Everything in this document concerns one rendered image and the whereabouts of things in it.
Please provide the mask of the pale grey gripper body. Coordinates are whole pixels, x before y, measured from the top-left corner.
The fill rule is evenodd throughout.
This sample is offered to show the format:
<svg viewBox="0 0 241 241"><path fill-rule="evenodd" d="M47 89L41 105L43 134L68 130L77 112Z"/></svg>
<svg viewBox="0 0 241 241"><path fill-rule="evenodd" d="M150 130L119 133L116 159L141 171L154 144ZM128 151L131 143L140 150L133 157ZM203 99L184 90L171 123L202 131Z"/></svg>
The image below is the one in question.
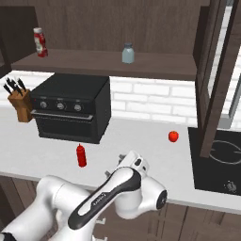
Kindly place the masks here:
<svg viewBox="0 0 241 241"><path fill-rule="evenodd" d="M126 156L125 154L120 154L119 155L119 163L118 163L118 165L122 162L122 160L125 158L125 156ZM104 174L105 174L106 177L109 177L111 175L111 173L108 170Z"/></svg>

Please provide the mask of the red squeeze condiment bottle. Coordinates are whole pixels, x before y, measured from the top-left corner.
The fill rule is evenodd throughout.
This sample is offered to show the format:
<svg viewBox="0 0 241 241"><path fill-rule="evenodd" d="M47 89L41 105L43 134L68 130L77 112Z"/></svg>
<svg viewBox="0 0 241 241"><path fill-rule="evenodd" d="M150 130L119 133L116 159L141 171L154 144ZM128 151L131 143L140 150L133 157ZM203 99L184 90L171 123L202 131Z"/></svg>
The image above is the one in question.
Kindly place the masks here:
<svg viewBox="0 0 241 241"><path fill-rule="evenodd" d="M77 155L78 165L81 168L85 167L87 165L87 158L86 158L85 148L82 145L77 146L76 155Z"/></svg>

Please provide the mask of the grey-blue shaker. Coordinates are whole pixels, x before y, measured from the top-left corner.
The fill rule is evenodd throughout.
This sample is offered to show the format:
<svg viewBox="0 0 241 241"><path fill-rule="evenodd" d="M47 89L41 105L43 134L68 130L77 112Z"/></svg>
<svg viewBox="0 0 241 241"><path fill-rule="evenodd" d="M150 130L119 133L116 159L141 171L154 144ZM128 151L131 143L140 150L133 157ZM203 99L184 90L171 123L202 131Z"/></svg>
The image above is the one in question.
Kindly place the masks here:
<svg viewBox="0 0 241 241"><path fill-rule="evenodd" d="M133 44L131 42L126 42L122 51L122 62L131 64L134 62L135 52L133 49Z"/></svg>

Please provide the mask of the dark wood cabinet door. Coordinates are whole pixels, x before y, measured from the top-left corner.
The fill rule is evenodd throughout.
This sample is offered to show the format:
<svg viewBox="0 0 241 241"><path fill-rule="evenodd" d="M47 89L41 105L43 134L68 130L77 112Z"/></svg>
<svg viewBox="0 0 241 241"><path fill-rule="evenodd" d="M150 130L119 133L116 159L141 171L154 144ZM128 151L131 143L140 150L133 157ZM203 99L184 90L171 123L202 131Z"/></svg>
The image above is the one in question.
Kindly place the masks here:
<svg viewBox="0 0 241 241"><path fill-rule="evenodd" d="M11 71L12 63L36 52L37 26L34 7L0 7L0 78Z"/></svg>
<svg viewBox="0 0 241 241"><path fill-rule="evenodd" d="M227 0L210 0L204 28L201 58L195 79L196 107L199 130L198 156L208 157L216 136L233 69L241 46L241 0L233 0L230 20L224 38L217 74L208 93L208 84L215 60L218 36Z"/></svg>

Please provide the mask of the red white-labelled ketchup bottle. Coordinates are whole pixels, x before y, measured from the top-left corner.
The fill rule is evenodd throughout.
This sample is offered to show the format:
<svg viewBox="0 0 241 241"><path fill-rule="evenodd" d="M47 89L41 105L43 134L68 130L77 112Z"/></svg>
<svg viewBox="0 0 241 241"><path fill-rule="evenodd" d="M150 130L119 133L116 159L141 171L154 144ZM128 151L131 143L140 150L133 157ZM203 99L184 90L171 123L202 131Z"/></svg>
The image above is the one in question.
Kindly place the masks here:
<svg viewBox="0 0 241 241"><path fill-rule="evenodd" d="M38 56L39 57L48 56L48 50L46 48L46 41L42 32L42 29L40 27L35 27L33 31L34 31L34 41L36 43Z"/></svg>

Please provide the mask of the black toaster oven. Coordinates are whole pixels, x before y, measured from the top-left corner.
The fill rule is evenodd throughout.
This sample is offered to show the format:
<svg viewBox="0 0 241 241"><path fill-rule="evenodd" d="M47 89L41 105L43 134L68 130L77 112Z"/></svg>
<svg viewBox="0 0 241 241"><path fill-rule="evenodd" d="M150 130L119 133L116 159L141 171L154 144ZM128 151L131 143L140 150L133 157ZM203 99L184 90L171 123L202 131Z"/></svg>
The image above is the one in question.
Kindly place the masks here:
<svg viewBox="0 0 241 241"><path fill-rule="evenodd" d="M83 74L55 73L30 92L33 110L47 113L92 115L92 120L33 118L39 136L53 139L99 144L111 118L110 78ZM41 108L40 102L47 107ZM57 103L65 108L59 110ZM74 110L76 104L82 110Z"/></svg>

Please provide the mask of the black hob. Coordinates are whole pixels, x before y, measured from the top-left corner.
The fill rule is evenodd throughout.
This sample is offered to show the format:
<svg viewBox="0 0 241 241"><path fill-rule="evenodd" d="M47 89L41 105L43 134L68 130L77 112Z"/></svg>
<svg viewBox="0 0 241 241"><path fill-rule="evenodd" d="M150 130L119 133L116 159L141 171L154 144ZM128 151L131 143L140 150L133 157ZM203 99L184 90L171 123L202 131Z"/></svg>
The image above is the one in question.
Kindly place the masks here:
<svg viewBox="0 0 241 241"><path fill-rule="evenodd" d="M241 132L217 130L208 158L199 157L198 129L189 127L188 135L195 188L241 197ZM228 181L235 193L225 187Z"/></svg>

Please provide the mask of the brown wood base cupboards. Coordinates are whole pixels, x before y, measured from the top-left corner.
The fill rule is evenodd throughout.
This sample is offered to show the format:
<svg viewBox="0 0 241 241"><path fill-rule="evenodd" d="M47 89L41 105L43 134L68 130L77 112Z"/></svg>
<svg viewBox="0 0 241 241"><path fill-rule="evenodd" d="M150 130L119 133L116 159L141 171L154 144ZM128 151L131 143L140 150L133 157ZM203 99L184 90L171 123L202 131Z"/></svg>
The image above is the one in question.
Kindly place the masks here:
<svg viewBox="0 0 241 241"><path fill-rule="evenodd" d="M22 214L54 181L47 177L39 182L13 180L0 176L0 229ZM107 241L241 241L241 215L200 208L167 204L162 211L151 211L135 219L122 219L109 206L93 234Z"/></svg>

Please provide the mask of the wooden knife block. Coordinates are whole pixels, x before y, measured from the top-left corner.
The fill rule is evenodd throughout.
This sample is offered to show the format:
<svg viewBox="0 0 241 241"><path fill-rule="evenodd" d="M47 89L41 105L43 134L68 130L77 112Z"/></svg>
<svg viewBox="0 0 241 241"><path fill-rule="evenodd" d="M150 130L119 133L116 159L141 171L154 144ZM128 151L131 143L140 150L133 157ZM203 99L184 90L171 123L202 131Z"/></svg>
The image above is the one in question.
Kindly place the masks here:
<svg viewBox="0 0 241 241"><path fill-rule="evenodd" d="M23 81L7 78L4 89L9 93L8 100L17 112L18 122L30 122L33 107L30 100L30 90L25 87Z"/></svg>

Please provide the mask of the dark wood wall cabinet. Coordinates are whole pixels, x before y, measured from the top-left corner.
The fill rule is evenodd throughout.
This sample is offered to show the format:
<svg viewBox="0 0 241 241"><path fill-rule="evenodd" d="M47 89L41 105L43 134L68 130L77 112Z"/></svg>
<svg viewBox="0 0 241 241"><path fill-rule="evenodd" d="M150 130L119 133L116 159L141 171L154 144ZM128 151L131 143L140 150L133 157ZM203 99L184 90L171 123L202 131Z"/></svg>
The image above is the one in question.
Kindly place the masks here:
<svg viewBox="0 0 241 241"><path fill-rule="evenodd" d="M210 0L0 0L34 7L48 56L11 70L194 80ZM134 62L122 62L131 42Z"/></svg>

